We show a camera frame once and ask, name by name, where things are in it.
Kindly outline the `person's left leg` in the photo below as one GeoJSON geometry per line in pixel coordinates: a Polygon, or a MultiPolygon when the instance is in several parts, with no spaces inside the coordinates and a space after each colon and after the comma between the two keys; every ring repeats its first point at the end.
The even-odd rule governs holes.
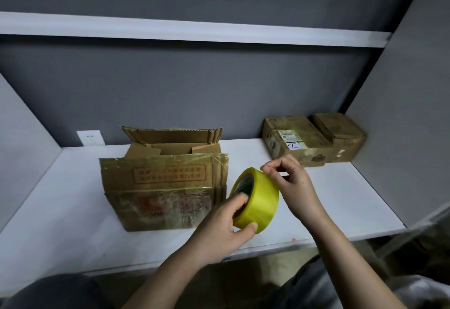
{"type": "Polygon", "coordinates": [[[114,305],[93,278],[66,273],[33,282],[0,309],[114,309],[114,305]]]}

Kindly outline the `small labelled cardboard box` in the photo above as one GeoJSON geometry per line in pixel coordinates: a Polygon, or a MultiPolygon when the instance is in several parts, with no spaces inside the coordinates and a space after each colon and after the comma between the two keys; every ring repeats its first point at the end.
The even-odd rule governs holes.
{"type": "Polygon", "coordinates": [[[262,138],[273,159],[291,154],[303,167],[325,165],[334,151],[332,143],[303,115],[265,118],[262,138]]]}

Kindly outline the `white shelf board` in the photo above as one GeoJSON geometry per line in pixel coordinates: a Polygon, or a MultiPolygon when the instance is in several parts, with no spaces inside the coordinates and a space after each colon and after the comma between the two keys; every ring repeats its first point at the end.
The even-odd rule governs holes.
{"type": "Polygon", "coordinates": [[[0,11],[0,34],[384,48],[392,33],[0,11]]]}

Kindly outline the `white desk frame bar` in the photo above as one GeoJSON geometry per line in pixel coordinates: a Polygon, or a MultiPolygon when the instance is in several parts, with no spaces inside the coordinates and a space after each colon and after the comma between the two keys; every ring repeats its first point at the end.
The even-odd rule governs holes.
{"type": "Polygon", "coordinates": [[[450,238],[450,202],[439,207],[412,227],[383,236],[383,239],[389,238],[389,240],[374,248],[374,253],[378,258],[384,258],[431,229],[442,231],[450,238]]]}

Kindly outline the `yellow tape roll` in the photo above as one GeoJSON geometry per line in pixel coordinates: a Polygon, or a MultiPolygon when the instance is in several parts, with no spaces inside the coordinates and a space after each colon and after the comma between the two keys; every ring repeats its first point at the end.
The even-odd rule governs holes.
{"type": "Polygon", "coordinates": [[[261,170],[250,167],[237,178],[230,196],[244,193],[247,202],[233,215],[233,225],[243,229],[249,223],[256,223],[256,234],[264,231],[276,213],[279,189],[261,170]]]}

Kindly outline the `person's right leg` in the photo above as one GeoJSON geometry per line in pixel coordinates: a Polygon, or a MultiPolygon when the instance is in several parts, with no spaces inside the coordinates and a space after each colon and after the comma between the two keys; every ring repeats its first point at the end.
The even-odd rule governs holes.
{"type": "Polygon", "coordinates": [[[263,309],[357,309],[345,264],[333,256],[311,259],[263,302],[263,309]]]}

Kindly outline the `person's left hand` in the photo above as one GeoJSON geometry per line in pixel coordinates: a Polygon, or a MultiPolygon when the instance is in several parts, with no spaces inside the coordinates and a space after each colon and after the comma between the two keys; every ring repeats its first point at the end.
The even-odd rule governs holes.
{"type": "Polygon", "coordinates": [[[214,208],[196,228],[183,249],[188,251],[196,268],[222,260],[237,249],[231,249],[230,237],[234,231],[233,215],[247,202],[239,193],[214,208]]]}

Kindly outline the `person's left forearm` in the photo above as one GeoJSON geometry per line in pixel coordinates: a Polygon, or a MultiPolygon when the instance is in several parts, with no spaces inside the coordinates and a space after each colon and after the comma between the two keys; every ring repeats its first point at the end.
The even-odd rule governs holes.
{"type": "Polygon", "coordinates": [[[225,252],[223,246],[184,244],[162,263],[121,309],[174,309],[195,274],[207,264],[224,258],[225,252]]]}

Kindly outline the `person's right forearm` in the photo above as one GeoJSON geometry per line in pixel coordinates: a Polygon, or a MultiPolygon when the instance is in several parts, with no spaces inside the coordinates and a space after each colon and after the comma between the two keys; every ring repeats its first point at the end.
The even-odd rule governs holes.
{"type": "Polygon", "coordinates": [[[344,309],[407,309],[321,208],[304,226],[344,309]]]}

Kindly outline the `person's right hand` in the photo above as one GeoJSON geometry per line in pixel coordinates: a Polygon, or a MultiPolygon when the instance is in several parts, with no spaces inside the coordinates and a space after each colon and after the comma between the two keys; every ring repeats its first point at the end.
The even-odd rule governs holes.
{"type": "Polygon", "coordinates": [[[270,172],[290,176],[290,188],[279,190],[292,214],[308,230],[330,219],[318,198],[310,176],[292,155],[286,154],[271,160],[262,165],[261,170],[268,177],[270,172]]]}

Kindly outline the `white fabric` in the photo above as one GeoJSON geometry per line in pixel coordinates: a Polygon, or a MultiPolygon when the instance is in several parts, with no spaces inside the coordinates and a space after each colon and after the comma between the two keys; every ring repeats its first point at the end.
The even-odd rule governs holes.
{"type": "Polygon", "coordinates": [[[388,278],[386,284],[407,309],[450,309],[450,285],[419,275],[388,278]]]}

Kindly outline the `white wall socket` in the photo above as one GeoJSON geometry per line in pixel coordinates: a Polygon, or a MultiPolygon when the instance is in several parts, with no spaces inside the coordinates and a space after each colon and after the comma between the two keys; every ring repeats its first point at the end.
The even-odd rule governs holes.
{"type": "Polygon", "coordinates": [[[100,130],[77,130],[76,133],[85,147],[105,146],[100,130]]]}

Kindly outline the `person's leg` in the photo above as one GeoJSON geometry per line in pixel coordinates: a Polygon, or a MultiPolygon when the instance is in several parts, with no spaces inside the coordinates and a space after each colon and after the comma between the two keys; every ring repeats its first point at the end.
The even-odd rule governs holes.
{"type": "Polygon", "coordinates": [[[357,309],[345,264],[333,256],[311,259],[263,302],[263,309],[357,309]]]}
{"type": "Polygon", "coordinates": [[[114,305],[93,278],[66,273],[33,282],[0,309],[114,309],[114,305]]]}

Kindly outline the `large open cardboard box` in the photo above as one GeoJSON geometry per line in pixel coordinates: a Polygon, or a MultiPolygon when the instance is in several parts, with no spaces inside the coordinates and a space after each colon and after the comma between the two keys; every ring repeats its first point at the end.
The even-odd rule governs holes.
{"type": "Polygon", "coordinates": [[[122,158],[100,158],[104,195],[127,232],[195,228],[227,197],[217,129],[138,129],[122,158]]]}

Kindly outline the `small plain cardboard box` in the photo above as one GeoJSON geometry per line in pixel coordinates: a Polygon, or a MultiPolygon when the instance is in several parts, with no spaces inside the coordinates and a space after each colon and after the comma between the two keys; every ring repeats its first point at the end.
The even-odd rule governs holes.
{"type": "Polygon", "coordinates": [[[342,113],[313,114],[311,122],[333,147],[327,163],[351,162],[367,138],[367,134],[342,113]]]}

